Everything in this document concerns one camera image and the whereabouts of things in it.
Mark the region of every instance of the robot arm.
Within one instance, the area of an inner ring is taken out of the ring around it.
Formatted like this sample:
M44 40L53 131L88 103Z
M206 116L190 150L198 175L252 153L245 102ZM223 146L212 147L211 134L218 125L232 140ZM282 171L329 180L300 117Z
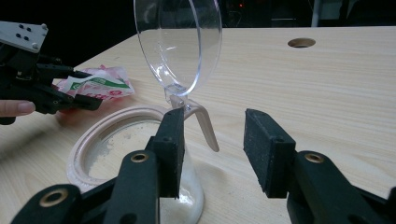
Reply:
M244 151L271 198L287 198L291 223L396 223L396 187L388 199L352 186L335 164L296 142L268 114L247 109Z
M47 32L45 24L0 21L0 100L31 101L42 114L68 108L96 110L102 100L84 95L72 97L52 87L55 78L83 78L90 74L74 71L59 58L40 55ZM14 121L15 118L0 118L0 124Z

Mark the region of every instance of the clear plastic bowl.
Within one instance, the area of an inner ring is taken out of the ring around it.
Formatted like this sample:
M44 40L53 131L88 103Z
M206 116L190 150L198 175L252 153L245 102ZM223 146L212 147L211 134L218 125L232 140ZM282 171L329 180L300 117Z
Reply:
M134 0L134 17L148 66L167 92L184 96L207 81L221 46L216 0Z

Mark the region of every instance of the plastic wrapper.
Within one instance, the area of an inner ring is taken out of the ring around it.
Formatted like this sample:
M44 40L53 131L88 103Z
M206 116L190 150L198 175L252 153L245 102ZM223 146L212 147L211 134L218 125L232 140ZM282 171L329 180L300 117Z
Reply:
M69 77L59 82L58 91L73 97L76 94L87 95L102 100L110 100L134 94L134 88L123 67L86 68L81 70L90 77Z

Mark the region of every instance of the finger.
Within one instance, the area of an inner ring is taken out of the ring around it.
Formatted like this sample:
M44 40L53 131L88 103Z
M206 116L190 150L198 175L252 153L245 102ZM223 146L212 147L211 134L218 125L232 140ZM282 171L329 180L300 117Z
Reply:
M35 104L29 101L0 100L0 117L17 117L35 111Z

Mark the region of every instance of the screw hole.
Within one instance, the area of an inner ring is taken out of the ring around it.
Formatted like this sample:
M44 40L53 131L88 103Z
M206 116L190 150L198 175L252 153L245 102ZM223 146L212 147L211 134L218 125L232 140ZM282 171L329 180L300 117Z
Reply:
M318 154L314 154L314 153L305 154L305 158L308 161L312 161L314 163L322 163L322 162L324 162L323 157L319 156Z
M63 202L64 199L67 198L67 195L67 189L55 189L51 192L48 192L41 198L40 205L42 207L51 207L53 205Z
M143 162L146 161L149 158L149 155L144 154L144 153L140 153L140 154L136 154L133 155L131 158L131 161L133 162Z

